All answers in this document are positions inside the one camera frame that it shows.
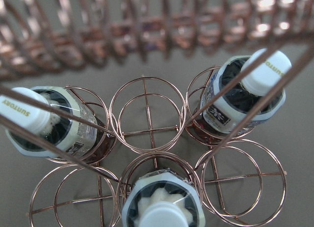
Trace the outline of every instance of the copper wire rack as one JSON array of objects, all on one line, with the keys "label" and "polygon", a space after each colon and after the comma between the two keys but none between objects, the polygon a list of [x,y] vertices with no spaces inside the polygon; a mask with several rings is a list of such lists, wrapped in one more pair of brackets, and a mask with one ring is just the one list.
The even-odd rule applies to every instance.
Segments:
[{"label": "copper wire rack", "polygon": [[[117,4],[109,3],[109,0],[54,0],[56,5],[55,19],[59,19],[60,27],[53,27],[47,11],[38,0],[21,0],[23,12],[17,11],[8,0],[0,0],[0,79],[2,82],[17,80],[26,76],[35,76],[46,73],[60,73],[68,69],[84,69],[86,65],[102,67],[110,57],[118,63],[130,53],[137,53],[143,61],[146,61],[150,51],[161,51],[164,57],[170,57],[172,49],[183,49],[187,56],[193,55],[196,49],[203,49],[205,53],[215,53],[219,48],[233,50],[236,46],[267,46],[267,50],[245,71],[238,74],[222,91],[214,96],[203,108],[193,111],[195,105],[190,104],[190,97],[193,94],[200,95],[199,91],[204,89],[209,76],[216,67],[209,68],[200,74],[209,74],[204,81],[196,88],[191,88],[193,79],[184,98],[180,91],[172,83],[156,77],[135,79],[122,86],[113,97],[110,107],[96,93],[79,87],[69,87],[75,92],[84,90],[93,95],[92,101],[85,101],[79,94],[77,97],[86,105],[93,105],[103,109],[102,116],[105,117],[105,125],[95,125],[89,121],[65,113],[57,108],[50,107],[37,102],[24,95],[18,94],[6,87],[0,86],[0,93],[11,98],[34,105],[59,116],[78,121],[92,126],[104,132],[104,141],[107,137],[107,144],[102,156],[93,160],[76,158],[69,155],[54,145],[48,143],[26,129],[14,124],[0,115],[0,123],[13,133],[18,133],[28,141],[58,154],[61,159],[54,162],[64,163],[60,167],[48,173],[36,186],[31,197],[29,207],[30,225],[33,223],[33,216],[46,210],[54,210],[54,215],[59,226],[63,226],[58,216],[58,208],[63,205],[98,201],[100,208],[101,226],[115,226],[119,222],[119,213],[123,202],[128,196],[143,163],[153,161],[155,169],[160,168],[160,160],[169,160],[176,164],[175,172],[181,173],[189,182],[192,182],[203,202],[204,207],[214,213],[222,221],[234,226],[261,226],[272,221],[281,211],[286,198],[286,172],[273,152],[263,145],[245,139],[245,136],[238,138],[240,131],[259,111],[288,84],[290,83],[313,59],[314,56],[314,0],[181,0],[179,7],[174,5],[173,0],[157,0],[158,11],[150,12],[150,7],[156,0],[121,0],[121,17],[112,18],[110,7]],[[75,22],[77,15],[73,13],[74,3],[80,8],[80,25]],[[171,153],[172,147],[186,129],[191,131],[193,122],[197,115],[205,108],[213,104],[219,97],[228,92],[242,78],[248,75],[256,66],[262,63],[278,48],[285,44],[300,42],[306,45],[306,50],[299,54],[299,58],[293,67],[282,77],[272,90],[264,96],[247,114],[247,116],[227,136],[217,137],[219,140],[215,145],[206,144],[208,150],[200,156],[196,164],[191,164],[177,155]],[[149,89],[150,81],[158,84],[165,84],[169,91],[174,92],[167,96],[166,93],[152,92]],[[129,85],[139,83],[143,92],[134,93],[128,102],[115,106],[119,94]],[[174,109],[174,118],[177,119],[174,125],[154,128],[151,117],[152,97],[161,98]],[[137,99],[145,100],[145,114],[148,129],[124,132],[121,118],[124,111]],[[174,132],[173,137],[166,143],[157,146],[156,133]],[[142,148],[131,144],[126,138],[135,137],[139,134],[148,135],[150,148]],[[121,177],[116,176],[110,170],[102,167],[100,161],[114,152],[116,141],[119,140],[124,146],[140,154],[124,170]],[[256,157],[241,148],[241,143],[249,144],[263,151],[266,157],[272,160],[276,171],[264,172],[256,162]],[[244,174],[238,177],[220,177],[216,168],[216,156],[225,150],[235,151],[244,155],[253,164],[255,173]],[[208,164],[211,163],[214,179],[207,180],[205,173]],[[33,204],[38,190],[42,183],[49,180],[52,174],[59,170],[73,169],[63,176],[54,202],[51,206],[34,210]],[[58,202],[59,190],[69,177],[80,170],[91,170],[97,175],[98,195],[96,197]],[[274,212],[262,220],[247,222],[242,219],[246,214],[251,214],[261,199],[263,190],[263,179],[265,177],[280,177],[281,197]],[[259,190],[253,204],[247,209],[234,214],[229,212],[224,205],[221,184],[225,181],[257,177]],[[109,191],[103,195],[102,180],[105,180]],[[207,193],[207,185],[215,184],[219,207],[213,204],[212,197]],[[112,200],[112,212],[109,224],[104,221],[103,201]]]}]

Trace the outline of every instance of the beverage bottle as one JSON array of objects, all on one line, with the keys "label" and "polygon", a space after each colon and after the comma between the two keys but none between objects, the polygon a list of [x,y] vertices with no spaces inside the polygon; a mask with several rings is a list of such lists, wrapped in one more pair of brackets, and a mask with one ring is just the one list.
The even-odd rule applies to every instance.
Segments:
[{"label": "beverage bottle", "polygon": [[[230,58],[206,86],[200,107],[202,108],[237,74],[245,70],[264,52],[265,49],[261,49],[252,56],[234,56]],[[279,50],[274,52],[229,92],[210,105],[199,115],[198,121],[211,132],[219,135],[228,134],[246,116],[256,102],[269,92],[290,67],[291,62],[285,54]],[[283,89],[245,128],[238,132],[238,135],[245,133],[258,124],[266,122],[278,111],[285,100],[286,94]]]},{"label": "beverage bottle", "polygon": [[[16,87],[12,90],[94,124],[101,124],[101,121],[71,91],[62,87],[38,86],[31,89]],[[86,154],[103,135],[103,132],[91,126],[60,117],[7,96],[0,96],[0,114],[76,157]],[[6,134],[18,151],[24,155],[57,158],[55,153],[17,134],[8,130]]]},{"label": "beverage bottle", "polygon": [[204,227],[193,186],[168,170],[148,173],[135,183],[123,209],[124,227]]}]

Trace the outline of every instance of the gray surface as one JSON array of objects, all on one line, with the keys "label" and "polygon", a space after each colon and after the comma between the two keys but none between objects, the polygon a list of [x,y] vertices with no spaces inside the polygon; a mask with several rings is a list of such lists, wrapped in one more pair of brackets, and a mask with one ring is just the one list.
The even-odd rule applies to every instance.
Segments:
[{"label": "gray surface", "polygon": [[[285,46],[282,50],[293,60],[299,55],[302,46]],[[236,54],[250,54],[252,51],[241,48]],[[208,66],[221,65],[232,53],[223,50],[212,56],[205,56],[198,49],[192,58],[186,58],[181,51],[174,51],[169,60],[164,60],[162,54],[151,53],[147,63],[142,63],[138,55],[131,55],[125,65],[117,65],[113,60],[104,69],[94,69],[87,67],[82,72],[66,72],[59,75],[45,75],[36,78],[28,78],[16,82],[4,83],[8,87],[24,86],[32,87],[37,85],[77,85],[87,87],[98,93],[109,106],[110,101],[117,89],[125,82],[137,77],[158,76],[164,78],[178,87],[185,94],[191,79]],[[282,212],[267,226],[304,226],[309,227],[314,223],[313,209],[313,124],[314,111],[312,81],[314,73],[313,63],[298,76],[287,87],[287,101],[281,110],[265,125],[256,128],[249,138],[262,143],[271,149],[281,161],[287,171],[288,196]],[[129,118],[129,122],[139,117],[138,111],[133,111],[134,117]],[[162,119],[164,115],[155,114]],[[56,165],[42,158],[32,158],[22,156],[9,143],[4,134],[3,128],[0,131],[2,156],[1,156],[1,204],[0,204],[0,225],[2,227],[29,226],[26,213],[28,203],[33,189],[38,181]],[[195,164],[197,158],[204,153],[206,147],[194,142],[184,133],[171,150],[171,152],[187,159],[191,164]],[[119,143],[114,148],[112,154],[103,162],[103,166],[109,168],[118,177],[127,163],[135,158],[135,154],[129,152]],[[272,164],[267,159],[260,159],[263,171],[268,172],[273,169]],[[225,175],[239,175],[246,170],[245,163],[236,160],[236,157],[228,155],[224,167],[221,168]],[[50,180],[41,191],[36,207],[51,205],[52,195],[56,190],[58,178]],[[91,173],[77,176],[71,180],[61,193],[60,200],[71,200],[73,198],[83,198],[96,195],[96,180]],[[266,182],[264,195],[267,196],[262,201],[259,210],[252,219],[258,219],[263,213],[268,212],[275,203],[278,202],[277,180]],[[254,196],[256,186],[251,188],[250,181],[236,182],[227,187],[226,197],[233,197],[230,202],[230,209],[240,204],[247,204],[251,199],[243,195]],[[207,214],[206,226],[228,226],[214,215]],[[72,208],[63,207],[60,209],[61,219],[64,226],[99,226],[97,219],[97,202],[86,205],[73,205]],[[35,216],[36,226],[57,226],[51,211]]]}]

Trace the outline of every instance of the bottle cap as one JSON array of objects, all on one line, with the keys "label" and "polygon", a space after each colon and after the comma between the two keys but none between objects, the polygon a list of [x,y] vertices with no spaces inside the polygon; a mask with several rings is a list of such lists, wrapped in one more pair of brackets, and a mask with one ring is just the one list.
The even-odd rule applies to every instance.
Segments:
[{"label": "bottle cap", "polygon": [[188,227],[183,212],[171,202],[155,202],[141,216],[139,227]]},{"label": "bottle cap", "polygon": [[[30,89],[16,87],[12,90],[48,104],[43,96]],[[37,135],[46,127],[50,118],[50,112],[4,95],[0,96],[0,114]]]},{"label": "bottle cap", "polygon": [[[241,71],[246,69],[265,51],[266,49],[261,49],[255,52],[242,66]],[[256,96],[264,96],[274,85],[276,85],[290,67],[291,62],[288,57],[281,51],[277,50],[249,75],[242,79],[241,83],[248,92]]]}]

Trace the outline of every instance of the blurry metal coil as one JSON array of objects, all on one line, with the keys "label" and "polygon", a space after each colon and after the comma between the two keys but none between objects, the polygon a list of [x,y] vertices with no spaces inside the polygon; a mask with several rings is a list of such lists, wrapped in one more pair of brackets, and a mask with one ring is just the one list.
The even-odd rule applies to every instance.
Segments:
[{"label": "blurry metal coil", "polygon": [[151,0],[121,0],[120,21],[110,17],[108,0],[77,0],[80,15],[74,14],[75,0],[52,0],[56,10],[49,12],[63,30],[51,24],[38,0],[21,1],[23,12],[0,0],[0,80],[82,69],[87,63],[100,67],[109,56],[122,62],[132,52],[146,60],[153,50],[168,57],[172,48],[191,55],[196,47],[212,53],[223,44],[314,39],[314,0],[217,0],[214,5],[182,0],[179,11],[174,0],[154,0],[160,2],[158,14],[150,14]]}]

